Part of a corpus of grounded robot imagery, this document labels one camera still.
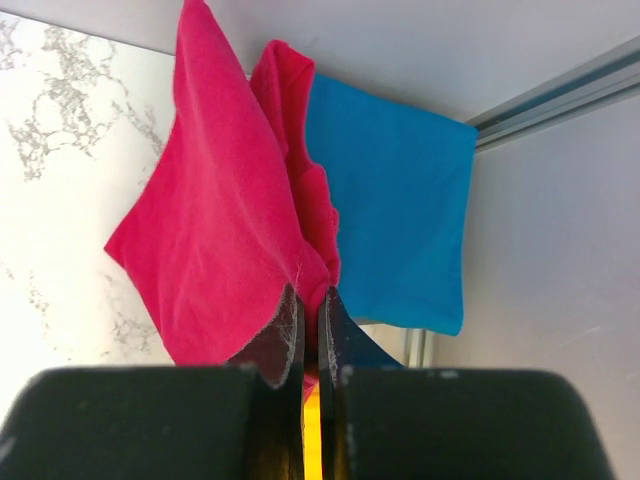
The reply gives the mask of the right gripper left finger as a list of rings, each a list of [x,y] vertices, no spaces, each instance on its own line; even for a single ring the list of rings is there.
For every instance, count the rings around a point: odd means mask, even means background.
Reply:
[[[245,434],[244,479],[304,477],[304,305],[284,286],[268,324],[228,363],[260,376]]]

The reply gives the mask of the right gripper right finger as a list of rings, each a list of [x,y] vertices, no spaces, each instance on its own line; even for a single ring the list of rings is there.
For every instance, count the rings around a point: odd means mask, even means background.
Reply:
[[[369,443],[365,436],[380,413],[365,389],[402,365],[351,319],[334,287],[319,308],[317,326],[322,475],[360,479],[360,446]]]

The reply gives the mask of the red t-shirt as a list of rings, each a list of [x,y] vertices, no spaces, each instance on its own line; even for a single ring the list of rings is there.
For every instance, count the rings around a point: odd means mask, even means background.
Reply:
[[[339,217],[305,124],[315,65],[267,44],[246,75],[209,7],[183,5],[175,120],[140,198],[106,243],[178,365],[228,361],[274,316],[283,288],[317,312],[340,277]]]

